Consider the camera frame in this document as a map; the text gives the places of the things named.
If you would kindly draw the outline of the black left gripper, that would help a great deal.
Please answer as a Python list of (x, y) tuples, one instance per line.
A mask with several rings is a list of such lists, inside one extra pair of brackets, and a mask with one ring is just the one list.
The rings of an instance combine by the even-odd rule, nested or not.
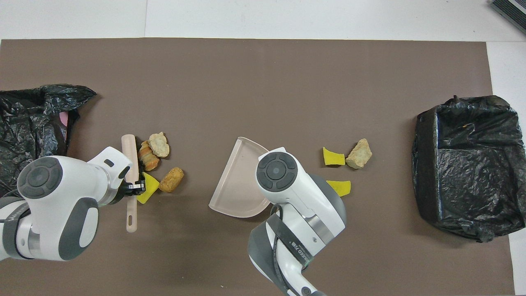
[[(113, 200), (110, 201), (110, 204), (117, 204), (120, 202), (123, 197), (129, 196), (131, 189), (129, 188), (132, 184), (125, 182), (124, 180), (117, 189), (116, 195), (113, 197)], [(141, 195), (146, 191), (146, 178), (143, 176), (143, 173), (139, 173), (138, 180), (133, 183), (133, 195)]]

